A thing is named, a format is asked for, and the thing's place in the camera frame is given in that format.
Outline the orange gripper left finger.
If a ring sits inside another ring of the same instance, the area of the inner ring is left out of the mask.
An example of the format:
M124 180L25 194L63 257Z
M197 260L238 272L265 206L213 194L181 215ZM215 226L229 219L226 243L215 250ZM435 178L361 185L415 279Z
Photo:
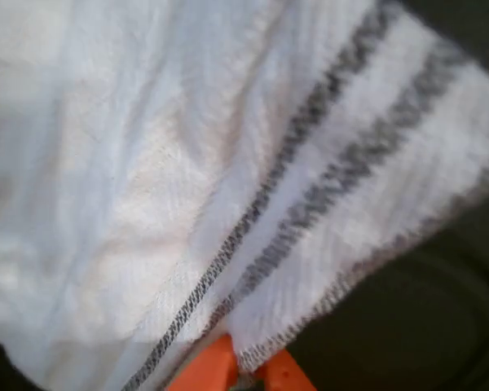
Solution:
M226 391L237 382L237 360L229 335L202 350L171 382L169 391Z

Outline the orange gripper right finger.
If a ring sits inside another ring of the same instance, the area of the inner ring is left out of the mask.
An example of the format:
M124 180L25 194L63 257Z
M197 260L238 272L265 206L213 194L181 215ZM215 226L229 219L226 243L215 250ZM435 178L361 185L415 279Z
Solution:
M266 391L315 391L305 372L286 349L263 363L255 372Z

